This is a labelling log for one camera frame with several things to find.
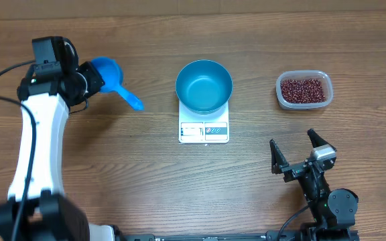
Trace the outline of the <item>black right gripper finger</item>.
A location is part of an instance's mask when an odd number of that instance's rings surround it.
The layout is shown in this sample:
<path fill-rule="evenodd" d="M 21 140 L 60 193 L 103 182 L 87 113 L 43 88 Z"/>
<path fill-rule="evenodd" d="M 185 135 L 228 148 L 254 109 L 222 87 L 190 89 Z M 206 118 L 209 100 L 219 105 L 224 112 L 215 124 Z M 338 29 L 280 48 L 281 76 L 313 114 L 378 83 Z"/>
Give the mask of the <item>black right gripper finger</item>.
<path fill-rule="evenodd" d="M 273 139 L 270 140 L 269 145 L 271 149 L 271 172 L 273 174 L 281 174 L 283 173 L 282 169 L 288 167 L 289 163 Z"/>
<path fill-rule="evenodd" d="M 328 145 L 328 142 L 318 135 L 314 129 L 309 129 L 307 135 L 309 136 L 313 148 Z"/>

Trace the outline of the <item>blue measuring scoop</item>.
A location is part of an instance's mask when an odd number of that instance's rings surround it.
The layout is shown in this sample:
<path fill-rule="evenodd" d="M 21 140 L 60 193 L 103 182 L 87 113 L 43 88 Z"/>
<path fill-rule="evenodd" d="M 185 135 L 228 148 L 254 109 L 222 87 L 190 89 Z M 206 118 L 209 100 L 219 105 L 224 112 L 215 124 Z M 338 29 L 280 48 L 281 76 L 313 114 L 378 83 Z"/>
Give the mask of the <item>blue measuring scoop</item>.
<path fill-rule="evenodd" d="M 92 60 L 92 65 L 105 82 L 100 92 L 116 92 L 133 110 L 144 110 L 142 101 L 136 97 L 136 95 L 122 87 L 123 71 L 115 60 L 108 57 L 98 57 Z"/>

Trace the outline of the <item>red beans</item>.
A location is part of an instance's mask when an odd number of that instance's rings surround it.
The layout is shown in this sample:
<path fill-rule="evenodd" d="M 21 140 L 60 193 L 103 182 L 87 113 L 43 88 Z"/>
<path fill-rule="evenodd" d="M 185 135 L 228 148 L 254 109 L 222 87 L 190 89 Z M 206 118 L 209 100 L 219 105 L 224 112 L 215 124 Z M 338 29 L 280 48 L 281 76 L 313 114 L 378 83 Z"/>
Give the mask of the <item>red beans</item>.
<path fill-rule="evenodd" d="M 288 103 L 310 104 L 326 100 L 321 81 L 318 79 L 284 80 L 280 84 L 281 94 Z"/>

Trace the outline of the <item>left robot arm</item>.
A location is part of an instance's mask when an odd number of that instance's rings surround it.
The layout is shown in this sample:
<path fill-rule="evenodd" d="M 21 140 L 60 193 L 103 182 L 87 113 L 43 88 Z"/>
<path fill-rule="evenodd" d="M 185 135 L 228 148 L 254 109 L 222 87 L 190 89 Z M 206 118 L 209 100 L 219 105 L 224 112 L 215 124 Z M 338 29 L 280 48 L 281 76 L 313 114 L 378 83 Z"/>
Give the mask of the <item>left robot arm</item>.
<path fill-rule="evenodd" d="M 72 106 L 87 103 L 105 81 L 65 37 L 33 39 L 34 60 L 17 89 L 22 134 L 7 202 L 0 204 L 3 240 L 119 240 L 117 229 L 88 222 L 64 195 L 62 141 Z"/>

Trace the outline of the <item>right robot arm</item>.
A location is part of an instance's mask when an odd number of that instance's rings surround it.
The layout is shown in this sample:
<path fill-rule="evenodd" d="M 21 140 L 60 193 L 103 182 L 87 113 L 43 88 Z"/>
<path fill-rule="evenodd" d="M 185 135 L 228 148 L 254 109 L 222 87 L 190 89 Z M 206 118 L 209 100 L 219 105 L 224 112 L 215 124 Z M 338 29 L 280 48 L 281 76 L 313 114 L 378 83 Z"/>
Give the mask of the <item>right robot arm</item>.
<path fill-rule="evenodd" d="M 355 225 L 358 195 L 345 188 L 331 190 L 324 172 L 336 163 L 336 148 L 320 137 L 314 129 L 307 131 L 313 149 L 301 163 L 289 164 L 277 143 L 270 140 L 271 172 L 282 174 L 287 183 L 297 181 L 306 199 L 306 206 L 292 215 L 279 230 L 266 232 L 266 240 L 345 240 L 359 239 Z M 301 213 L 310 210 L 314 221 L 303 223 L 299 230 L 286 227 Z"/>

